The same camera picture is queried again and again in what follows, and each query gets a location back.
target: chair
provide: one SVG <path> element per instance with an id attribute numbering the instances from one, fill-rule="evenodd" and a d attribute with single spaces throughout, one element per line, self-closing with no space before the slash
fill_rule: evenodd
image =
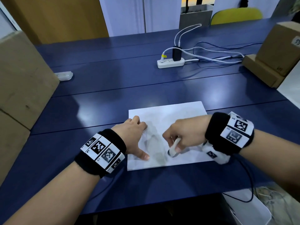
<path id="1" fill-rule="evenodd" d="M 217 12 L 213 15 L 211 25 L 226 24 L 245 20 L 259 20 L 263 15 L 257 8 L 233 8 Z"/>

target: white power strip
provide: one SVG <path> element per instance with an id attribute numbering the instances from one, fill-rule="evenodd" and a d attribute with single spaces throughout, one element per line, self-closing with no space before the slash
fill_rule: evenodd
<path id="1" fill-rule="evenodd" d="M 185 60 L 183 58 L 181 58 L 180 61 L 173 61 L 172 58 L 164 59 L 163 62 L 161 62 L 161 60 L 157 60 L 157 67 L 159 69 L 183 66 L 184 64 L 185 64 Z"/>

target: white wall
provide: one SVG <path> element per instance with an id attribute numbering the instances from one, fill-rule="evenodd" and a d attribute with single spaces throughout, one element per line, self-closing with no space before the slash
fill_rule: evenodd
<path id="1" fill-rule="evenodd" d="M 182 0 L 144 0 L 146 32 L 179 28 Z"/>
<path id="2" fill-rule="evenodd" d="M 248 7 L 258 8 L 263 18 L 270 18 L 278 4 L 279 0 L 249 0 Z M 240 0 L 215 0 L 212 16 L 225 9 L 237 8 Z"/>
<path id="3" fill-rule="evenodd" d="M 0 39 L 12 33 L 16 29 L 0 10 Z"/>
<path id="4" fill-rule="evenodd" d="M 99 0 L 112 36 L 145 32 L 143 0 Z"/>

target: white container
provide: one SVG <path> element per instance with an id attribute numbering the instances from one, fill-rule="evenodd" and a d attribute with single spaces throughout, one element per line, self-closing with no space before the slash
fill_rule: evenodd
<path id="1" fill-rule="evenodd" d="M 251 198 L 249 189 L 226 192 L 226 194 L 244 201 Z M 226 195 L 223 196 L 233 209 L 235 214 L 233 217 L 238 225 L 266 225 L 272 218 L 269 209 L 256 196 L 249 203 L 235 200 Z"/>

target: blue table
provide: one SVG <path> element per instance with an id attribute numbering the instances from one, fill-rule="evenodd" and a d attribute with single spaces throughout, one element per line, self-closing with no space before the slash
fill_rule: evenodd
<path id="1" fill-rule="evenodd" d="M 199 28 L 185 34 L 181 43 L 185 48 L 198 41 L 227 47 L 259 43 L 276 22 L 284 20 L 288 19 Z M 243 66 L 198 62 L 158 69 L 156 60 L 173 46 L 177 32 L 38 47 L 54 72 L 71 70 L 74 77 L 60 83 L 0 187 L 0 224 L 68 166 L 95 132 L 125 121 L 129 109 L 202 101 L 209 114 L 234 111 L 253 121 L 256 128 L 300 144 L 300 110 Z M 238 51 L 252 54 L 259 48 L 258 44 Z M 244 162 L 256 186 L 271 181 Z M 126 165 L 125 160 L 99 181 L 83 214 L 250 187 L 236 161 L 222 166 L 201 162 L 129 172 Z"/>

